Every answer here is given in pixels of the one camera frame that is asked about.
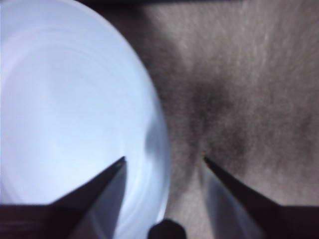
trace beige carpet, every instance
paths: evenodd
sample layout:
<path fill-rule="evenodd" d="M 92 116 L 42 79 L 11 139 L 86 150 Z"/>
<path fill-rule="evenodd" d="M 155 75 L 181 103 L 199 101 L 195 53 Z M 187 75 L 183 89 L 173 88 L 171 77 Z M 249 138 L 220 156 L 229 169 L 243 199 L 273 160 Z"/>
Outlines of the beige carpet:
<path fill-rule="evenodd" d="M 172 172 L 166 216 L 212 238 L 203 151 L 283 204 L 319 205 L 319 1 L 91 5 L 130 42 L 161 99 Z"/>

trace white plate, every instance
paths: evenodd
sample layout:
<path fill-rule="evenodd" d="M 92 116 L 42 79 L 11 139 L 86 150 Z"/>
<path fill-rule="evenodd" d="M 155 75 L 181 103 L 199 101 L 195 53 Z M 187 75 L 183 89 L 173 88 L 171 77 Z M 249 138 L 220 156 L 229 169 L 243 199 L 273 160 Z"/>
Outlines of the white plate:
<path fill-rule="evenodd" d="M 115 232 L 142 239 L 164 214 L 165 122 L 125 39 L 70 0 L 1 4 L 1 201 L 47 204 L 121 156 L 128 181 Z"/>

